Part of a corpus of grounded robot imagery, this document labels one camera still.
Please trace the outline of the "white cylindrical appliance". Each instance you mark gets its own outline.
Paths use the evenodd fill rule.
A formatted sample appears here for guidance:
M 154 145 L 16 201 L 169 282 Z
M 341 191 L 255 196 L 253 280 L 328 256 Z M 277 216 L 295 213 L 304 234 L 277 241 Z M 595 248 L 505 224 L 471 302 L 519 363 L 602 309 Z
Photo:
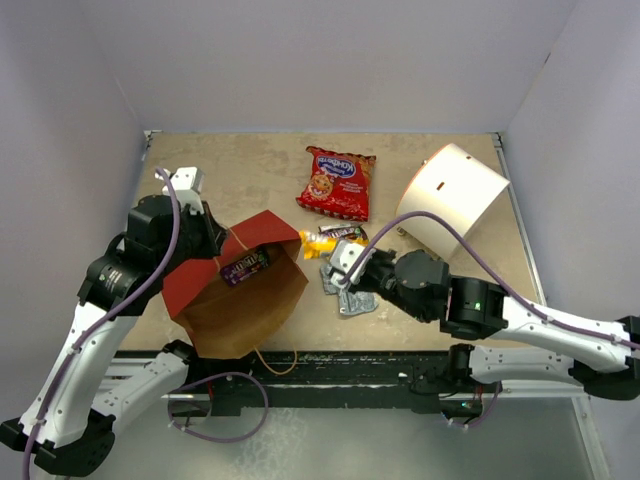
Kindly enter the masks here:
M 398 217 L 428 211 L 468 236 L 509 181 L 454 143 L 426 160 L 406 187 Z

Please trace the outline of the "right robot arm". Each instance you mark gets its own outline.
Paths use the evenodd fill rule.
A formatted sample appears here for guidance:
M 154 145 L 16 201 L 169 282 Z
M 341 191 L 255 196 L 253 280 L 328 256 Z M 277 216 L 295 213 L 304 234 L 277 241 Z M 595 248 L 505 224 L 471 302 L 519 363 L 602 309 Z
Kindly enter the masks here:
M 423 250 L 401 257 L 351 246 L 339 256 L 352 291 L 374 292 L 420 322 L 437 321 L 459 340 L 445 366 L 456 391 L 507 379 L 578 385 L 593 397 L 639 396 L 639 319 L 588 319 L 519 298 L 504 287 L 454 276 Z

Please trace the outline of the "red paper bag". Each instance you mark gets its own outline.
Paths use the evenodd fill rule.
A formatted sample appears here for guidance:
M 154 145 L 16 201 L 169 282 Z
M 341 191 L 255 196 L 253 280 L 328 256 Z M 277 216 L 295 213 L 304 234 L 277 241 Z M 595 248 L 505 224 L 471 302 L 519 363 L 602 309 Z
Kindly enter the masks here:
M 260 246 L 269 266 L 228 286 L 221 268 Z M 199 357 L 240 359 L 284 325 L 308 284 L 297 264 L 300 248 L 298 232 L 264 210 L 229 229 L 221 256 L 189 260 L 165 278 L 162 297 L 169 317 L 184 328 Z

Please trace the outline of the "purple candy packet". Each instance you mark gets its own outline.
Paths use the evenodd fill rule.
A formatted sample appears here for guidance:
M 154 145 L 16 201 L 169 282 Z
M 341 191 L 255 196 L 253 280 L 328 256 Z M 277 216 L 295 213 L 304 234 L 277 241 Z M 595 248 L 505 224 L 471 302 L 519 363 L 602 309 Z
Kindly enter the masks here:
M 222 267 L 220 276 L 228 286 L 234 287 L 266 269 L 269 264 L 268 252 L 265 247 L 260 246 L 252 253 Z
M 325 235 L 330 238 L 336 239 L 348 239 L 351 241 L 364 241 L 369 240 L 367 233 L 360 224 L 333 224 L 319 226 L 318 232 L 321 235 Z

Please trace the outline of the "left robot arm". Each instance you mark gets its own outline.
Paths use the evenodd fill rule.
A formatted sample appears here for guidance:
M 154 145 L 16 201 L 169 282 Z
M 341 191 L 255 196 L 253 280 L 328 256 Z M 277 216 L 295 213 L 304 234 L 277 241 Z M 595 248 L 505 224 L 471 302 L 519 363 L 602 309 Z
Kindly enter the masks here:
M 159 294 L 166 277 L 189 260 L 221 255 L 227 232 L 196 193 L 150 195 L 128 215 L 124 232 L 88 267 L 65 343 L 28 409 L 1 425 L 1 442 L 31 468 L 86 477 L 118 435 L 157 398 L 194 392 L 206 378 L 195 349 L 176 340 L 105 394 L 98 392 L 129 331 Z

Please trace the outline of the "yellow snack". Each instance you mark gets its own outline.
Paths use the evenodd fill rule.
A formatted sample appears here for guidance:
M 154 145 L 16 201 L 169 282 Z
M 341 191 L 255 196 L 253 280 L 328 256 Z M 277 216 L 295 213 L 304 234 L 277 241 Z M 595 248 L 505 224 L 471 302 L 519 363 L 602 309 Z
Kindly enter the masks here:
M 314 233 L 311 231 L 299 231 L 299 237 L 301 240 L 303 258 L 305 260 L 327 258 L 331 255 L 340 240 L 348 240 L 330 238 L 325 235 L 321 235 L 319 232 Z M 369 243 L 369 240 L 367 242 L 361 240 L 351 242 L 366 246 Z

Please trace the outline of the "silver blister pack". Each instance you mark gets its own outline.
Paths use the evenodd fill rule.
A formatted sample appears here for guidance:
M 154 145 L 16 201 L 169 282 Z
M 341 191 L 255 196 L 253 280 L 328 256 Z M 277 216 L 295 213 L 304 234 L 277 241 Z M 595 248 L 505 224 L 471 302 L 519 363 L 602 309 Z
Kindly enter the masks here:
M 338 294 L 339 313 L 352 317 L 371 313 L 378 307 L 378 301 L 371 292 L 350 292 L 342 290 Z
M 348 281 L 342 282 L 344 272 L 336 270 L 331 264 L 325 264 L 320 268 L 323 290 L 326 295 L 339 295 L 350 287 Z

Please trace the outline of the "red cookie snack packet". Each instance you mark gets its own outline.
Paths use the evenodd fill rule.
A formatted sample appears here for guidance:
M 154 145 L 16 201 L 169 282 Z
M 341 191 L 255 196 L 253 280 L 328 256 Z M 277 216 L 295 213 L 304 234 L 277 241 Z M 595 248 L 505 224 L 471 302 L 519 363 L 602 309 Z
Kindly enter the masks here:
M 367 222 L 370 186 L 377 157 L 308 146 L 311 174 L 296 203 L 308 211 L 342 220 Z

